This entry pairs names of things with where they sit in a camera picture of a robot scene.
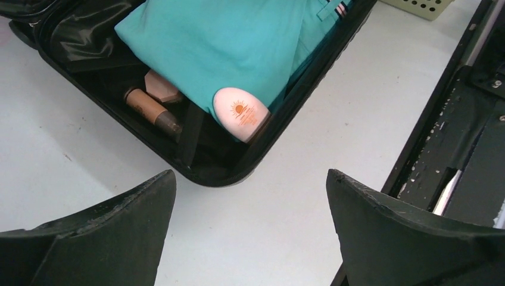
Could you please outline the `light teal bottom garment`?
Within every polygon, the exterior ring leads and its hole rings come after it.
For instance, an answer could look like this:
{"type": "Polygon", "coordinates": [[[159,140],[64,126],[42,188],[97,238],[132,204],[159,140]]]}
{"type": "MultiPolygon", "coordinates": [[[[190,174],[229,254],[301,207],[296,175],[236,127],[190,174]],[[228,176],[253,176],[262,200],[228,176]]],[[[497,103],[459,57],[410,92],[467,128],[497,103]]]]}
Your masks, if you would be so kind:
{"type": "Polygon", "coordinates": [[[353,1],[146,1],[115,26],[148,67],[214,113],[227,87],[270,110],[353,1]]]}

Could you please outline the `black ribbed hard-shell suitcase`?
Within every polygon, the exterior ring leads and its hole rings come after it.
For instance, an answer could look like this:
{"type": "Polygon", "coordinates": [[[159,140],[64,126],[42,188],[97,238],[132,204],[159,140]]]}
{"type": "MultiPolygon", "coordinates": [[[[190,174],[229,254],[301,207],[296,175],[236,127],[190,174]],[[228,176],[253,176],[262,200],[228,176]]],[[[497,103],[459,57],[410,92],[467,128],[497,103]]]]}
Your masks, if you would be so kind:
{"type": "Polygon", "coordinates": [[[288,86],[284,102],[251,146],[233,142],[209,115],[188,100],[170,104],[169,110],[183,123],[177,138],[163,133],[122,100],[140,84],[146,65],[129,51],[110,57],[87,58],[67,63],[50,47],[53,34],[70,19],[86,32],[99,29],[97,42],[116,46],[111,25],[134,6],[133,1],[2,1],[1,16],[26,45],[87,97],[152,149],[190,181],[209,187],[236,184],[249,176],[332,68],[368,19],[374,1],[356,1],[350,15],[333,28],[316,48],[315,58],[288,86]]]}

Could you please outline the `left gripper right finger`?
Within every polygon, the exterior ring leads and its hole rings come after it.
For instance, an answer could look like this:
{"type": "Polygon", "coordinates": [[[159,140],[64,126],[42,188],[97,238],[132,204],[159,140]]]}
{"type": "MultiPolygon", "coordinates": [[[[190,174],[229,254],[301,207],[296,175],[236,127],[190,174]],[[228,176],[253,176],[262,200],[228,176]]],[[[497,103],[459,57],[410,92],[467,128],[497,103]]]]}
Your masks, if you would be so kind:
{"type": "Polygon", "coordinates": [[[331,169],[333,285],[503,285],[504,231],[435,215],[331,169]]]}

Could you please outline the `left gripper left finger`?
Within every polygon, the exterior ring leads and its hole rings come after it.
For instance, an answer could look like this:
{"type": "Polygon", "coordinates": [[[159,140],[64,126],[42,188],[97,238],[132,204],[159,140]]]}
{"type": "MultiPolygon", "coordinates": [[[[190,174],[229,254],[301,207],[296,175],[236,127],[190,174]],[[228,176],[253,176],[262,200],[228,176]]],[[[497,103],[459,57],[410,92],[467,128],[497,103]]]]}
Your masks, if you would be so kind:
{"type": "Polygon", "coordinates": [[[1,233],[2,285],[154,285],[176,198],[165,170],[80,212],[1,233]]]}

